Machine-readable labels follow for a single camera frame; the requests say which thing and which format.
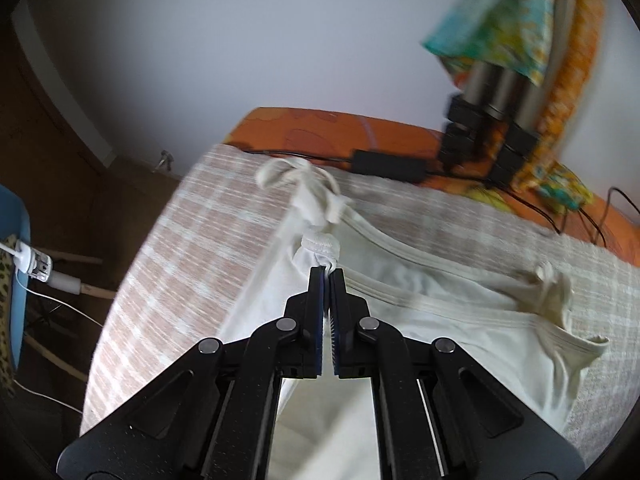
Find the leopard print cushion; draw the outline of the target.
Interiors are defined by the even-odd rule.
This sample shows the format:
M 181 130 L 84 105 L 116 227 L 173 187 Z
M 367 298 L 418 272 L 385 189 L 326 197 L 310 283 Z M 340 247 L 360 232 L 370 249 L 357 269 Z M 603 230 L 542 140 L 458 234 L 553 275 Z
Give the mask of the leopard print cushion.
M 13 398 L 14 370 L 10 341 L 10 310 L 13 260 L 7 252 L 1 252 L 0 262 L 0 351 L 1 351 L 1 389 Z

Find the pink white checked bedspread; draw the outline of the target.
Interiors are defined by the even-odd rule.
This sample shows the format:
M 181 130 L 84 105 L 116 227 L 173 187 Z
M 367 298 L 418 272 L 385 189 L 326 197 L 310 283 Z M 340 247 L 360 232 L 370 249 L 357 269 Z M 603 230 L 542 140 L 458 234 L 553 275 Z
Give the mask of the pink white checked bedspread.
M 257 185 L 258 169 L 273 159 L 219 145 L 182 180 L 112 304 L 93 355 L 82 428 L 96 426 L 198 340 L 241 339 L 224 338 L 222 326 L 294 191 Z M 550 263 L 570 278 L 573 333 L 608 341 L 562 430 L 594 462 L 639 397 L 638 268 L 464 196 L 322 170 L 371 226 L 420 252 L 502 275 Z

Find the folded silver black tripod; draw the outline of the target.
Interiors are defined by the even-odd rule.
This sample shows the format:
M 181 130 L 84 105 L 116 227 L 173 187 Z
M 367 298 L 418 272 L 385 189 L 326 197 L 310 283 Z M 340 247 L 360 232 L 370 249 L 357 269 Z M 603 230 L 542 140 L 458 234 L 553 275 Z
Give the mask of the folded silver black tripod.
M 460 89 L 437 154 L 445 174 L 491 157 L 484 185 L 511 184 L 539 142 L 572 11 L 568 0 L 459 0 L 424 41 Z

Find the blue chair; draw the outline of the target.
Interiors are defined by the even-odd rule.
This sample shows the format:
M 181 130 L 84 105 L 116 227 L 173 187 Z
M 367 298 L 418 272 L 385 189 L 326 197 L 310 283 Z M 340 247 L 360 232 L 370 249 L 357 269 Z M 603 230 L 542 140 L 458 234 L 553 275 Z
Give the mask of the blue chair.
M 1 239 L 15 234 L 19 240 L 29 244 L 30 218 L 23 201 L 8 188 L 0 188 Z M 27 292 L 23 288 L 28 284 L 28 277 L 23 274 L 11 273 L 11 309 L 9 315 L 9 341 L 13 369 L 20 365 L 22 342 L 25 327 Z

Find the black power adapter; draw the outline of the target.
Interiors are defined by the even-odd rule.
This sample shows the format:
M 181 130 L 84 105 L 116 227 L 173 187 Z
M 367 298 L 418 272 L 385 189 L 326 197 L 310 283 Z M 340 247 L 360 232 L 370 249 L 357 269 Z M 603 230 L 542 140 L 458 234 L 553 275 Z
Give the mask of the black power adapter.
M 425 159 L 356 150 L 349 162 L 353 174 L 417 184 L 426 178 Z

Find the colourful floral cloth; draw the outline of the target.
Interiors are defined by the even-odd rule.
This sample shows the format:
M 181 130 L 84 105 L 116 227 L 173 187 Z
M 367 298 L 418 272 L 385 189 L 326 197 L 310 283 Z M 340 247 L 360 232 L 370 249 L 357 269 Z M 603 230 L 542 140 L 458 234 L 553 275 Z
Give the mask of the colourful floral cloth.
M 458 0 L 423 43 L 459 90 L 442 169 L 487 159 L 491 188 L 533 190 L 557 212 L 589 204 L 556 154 L 588 87 L 603 18 L 603 0 Z

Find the orange bed sheet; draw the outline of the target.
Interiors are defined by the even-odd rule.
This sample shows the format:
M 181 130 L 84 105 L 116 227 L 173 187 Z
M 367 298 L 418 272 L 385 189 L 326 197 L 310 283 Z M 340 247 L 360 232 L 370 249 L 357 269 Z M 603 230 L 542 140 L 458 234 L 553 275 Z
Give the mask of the orange bed sheet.
M 224 139 L 243 151 L 284 151 L 320 156 L 326 165 L 346 169 L 352 151 L 377 151 L 431 159 L 439 148 L 440 132 L 402 122 L 366 116 L 305 110 L 258 107 L 249 112 Z M 557 226 L 576 240 L 596 242 L 616 257 L 638 266 L 639 226 L 600 196 L 594 196 L 582 212 L 560 214 L 546 207 L 533 191 L 512 196 L 485 190 L 480 184 L 434 177 L 424 185 L 442 192 L 477 200 L 503 212 L 538 224 Z

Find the cream white tank top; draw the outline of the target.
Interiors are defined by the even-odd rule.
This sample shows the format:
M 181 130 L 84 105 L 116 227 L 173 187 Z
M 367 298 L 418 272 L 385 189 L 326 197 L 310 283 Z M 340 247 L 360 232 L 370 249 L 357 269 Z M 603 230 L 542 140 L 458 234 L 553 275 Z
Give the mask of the cream white tank top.
M 375 229 L 350 206 L 334 177 L 299 158 L 257 171 L 269 190 L 294 188 L 290 206 L 224 321 L 227 339 L 247 336 L 301 292 L 313 266 L 342 269 L 346 288 L 370 313 L 417 341 L 449 338 L 542 421 L 533 453 L 563 465 L 562 430 L 600 336 L 576 336 L 570 278 L 550 263 L 513 275 L 420 252 Z M 268 474 L 273 479 L 375 479 L 373 398 L 363 379 L 286 380 Z

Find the white power strip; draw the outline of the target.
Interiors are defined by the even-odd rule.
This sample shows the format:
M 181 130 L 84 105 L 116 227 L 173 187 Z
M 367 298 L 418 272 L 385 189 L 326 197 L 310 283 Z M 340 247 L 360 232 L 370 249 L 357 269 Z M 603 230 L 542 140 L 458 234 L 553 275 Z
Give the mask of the white power strip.
M 62 290 L 62 292 L 73 295 L 81 293 L 80 279 L 53 270 L 52 258 L 44 252 L 32 248 L 21 240 L 18 240 L 14 247 L 2 243 L 1 250 L 11 255 L 17 270 L 29 278 L 46 283 L 54 289 Z

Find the orange patterned fabric strip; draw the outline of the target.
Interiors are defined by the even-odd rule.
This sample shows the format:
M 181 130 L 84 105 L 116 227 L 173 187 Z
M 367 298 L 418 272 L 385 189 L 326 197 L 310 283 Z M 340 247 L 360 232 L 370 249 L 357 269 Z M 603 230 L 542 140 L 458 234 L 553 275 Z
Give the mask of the orange patterned fabric strip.
M 511 181 L 518 191 L 534 188 L 551 172 L 560 151 L 573 134 L 575 117 L 596 66 L 605 14 L 604 0 L 568 0 L 573 5 L 570 24 L 552 86 L 537 117 L 539 142 Z

